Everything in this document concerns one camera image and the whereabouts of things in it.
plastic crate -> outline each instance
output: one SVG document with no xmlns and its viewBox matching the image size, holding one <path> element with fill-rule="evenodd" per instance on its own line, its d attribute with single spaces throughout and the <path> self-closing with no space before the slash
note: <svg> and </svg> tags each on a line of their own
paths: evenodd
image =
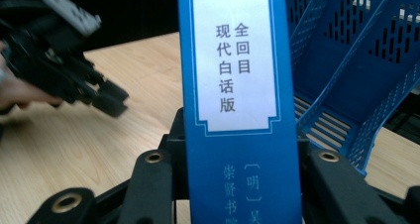
<svg viewBox="0 0 420 224">
<path fill-rule="evenodd" d="M 377 132 L 420 79 L 420 0 L 306 0 L 301 14 L 286 1 L 297 127 L 366 174 Z"/>
</svg>

wooden surface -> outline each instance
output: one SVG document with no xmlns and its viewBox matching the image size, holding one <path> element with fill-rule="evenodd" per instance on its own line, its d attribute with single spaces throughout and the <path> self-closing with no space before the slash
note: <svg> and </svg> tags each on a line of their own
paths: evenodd
<svg viewBox="0 0 420 224">
<path fill-rule="evenodd" d="M 83 104 L 33 104 L 0 118 L 0 223 L 24 223 L 51 195 L 83 186 L 96 195 L 130 178 L 136 158 L 156 149 L 182 106 L 178 34 L 85 54 L 126 89 L 118 119 Z M 376 139 L 367 182 L 403 197 L 420 184 L 420 146 L 385 129 Z M 182 201 L 178 223 L 189 223 Z"/>
</svg>

